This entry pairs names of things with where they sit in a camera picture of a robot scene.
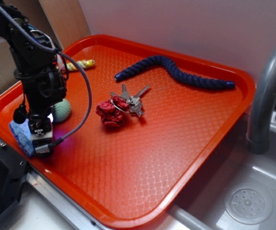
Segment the keychain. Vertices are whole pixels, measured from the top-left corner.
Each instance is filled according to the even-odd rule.
[[[110,92],[111,99],[99,103],[96,107],[96,114],[101,117],[101,122],[104,125],[112,127],[121,127],[124,124],[125,114],[141,117],[144,112],[140,98],[149,87],[150,85],[147,85],[136,95],[130,96],[123,84],[122,93],[117,95],[115,92]]]

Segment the red tray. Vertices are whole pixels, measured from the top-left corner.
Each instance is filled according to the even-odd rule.
[[[91,114],[51,157],[28,161],[111,228],[143,225],[164,212],[243,114],[255,91],[250,76],[238,69],[106,35],[82,39],[65,52],[75,60],[96,62],[95,68],[86,70],[93,95]],[[175,81],[162,67],[124,82],[114,80],[124,68],[156,54],[170,57],[187,73],[235,81],[236,88],[190,87]],[[121,128],[105,127],[95,114],[96,105],[110,99],[111,91],[121,93],[123,83],[131,94],[151,85],[141,99],[145,115],[126,115]],[[77,126],[88,105],[79,73],[70,74],[67,89],[72,113],[54,125],[56,138]],[[22,99],[21,84],[0,97],[0,138],[25,156],[8,128]]]

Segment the sink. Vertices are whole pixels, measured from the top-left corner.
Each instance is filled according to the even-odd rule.
[[[276,230],[276,124],[270,149],[246,147],[247,115],[232,128],[174,204],[214,230]]]

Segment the gray faucet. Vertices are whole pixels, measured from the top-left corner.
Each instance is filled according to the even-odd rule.
[[[269,149],[269,129],[276,104],[276,49],[268,60],[255,92],[248,121],[248,150],[262,154]]]

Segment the blue sponge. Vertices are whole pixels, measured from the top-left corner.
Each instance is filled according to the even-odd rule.
[[[28,119],[23,124],[17,124],[11,121],[9,124],[10,130],[20,145],[25,154],[31,158],[35,155],[33,142],[31,141],[31,133],[28,128]]]

